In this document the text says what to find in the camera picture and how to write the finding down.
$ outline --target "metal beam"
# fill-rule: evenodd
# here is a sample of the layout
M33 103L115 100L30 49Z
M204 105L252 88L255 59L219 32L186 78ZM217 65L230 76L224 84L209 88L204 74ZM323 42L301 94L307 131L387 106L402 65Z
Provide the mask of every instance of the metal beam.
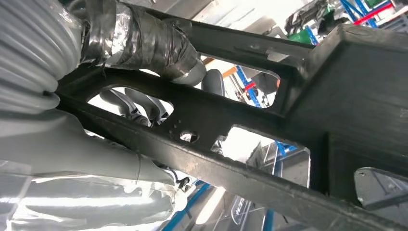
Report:
M328 198L148 127L132 123L85 102L61 95L60 109L73 113L84 127L228 192L272 208L321 230L383 231L403 226L360 208Z

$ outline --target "small hole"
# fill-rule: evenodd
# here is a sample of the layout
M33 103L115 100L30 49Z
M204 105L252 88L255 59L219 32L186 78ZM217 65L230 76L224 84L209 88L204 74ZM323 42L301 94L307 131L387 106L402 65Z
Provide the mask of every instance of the small hole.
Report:
M199 136L197 135L196 132L192 132L192 131L182 131L180 133L180 139L182 141L186 141L186 142L190 142L190 143L194 143L198 140Z

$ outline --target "gray pipe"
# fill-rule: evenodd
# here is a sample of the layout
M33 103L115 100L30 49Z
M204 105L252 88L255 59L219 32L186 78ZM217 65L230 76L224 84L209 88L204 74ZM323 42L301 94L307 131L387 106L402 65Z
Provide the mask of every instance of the gray pipe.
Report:
M115 0L64 2L86 25L83 63L149 69L186 85L197 85L205 76L205 66L184 33L142 7Z

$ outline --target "plastic wrap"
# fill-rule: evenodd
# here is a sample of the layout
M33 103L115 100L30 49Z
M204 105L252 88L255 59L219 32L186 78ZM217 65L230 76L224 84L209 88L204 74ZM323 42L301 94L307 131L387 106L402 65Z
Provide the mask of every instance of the plastic wrap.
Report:
M181 84L195 85L203 79L206 70L197 51L172 24L139 6L114 0L85 0L85 9L83 63L149 69Z
M169 219L180 198L175 186L158 182L29 172L27 165L1 163L0 230L138 230Z

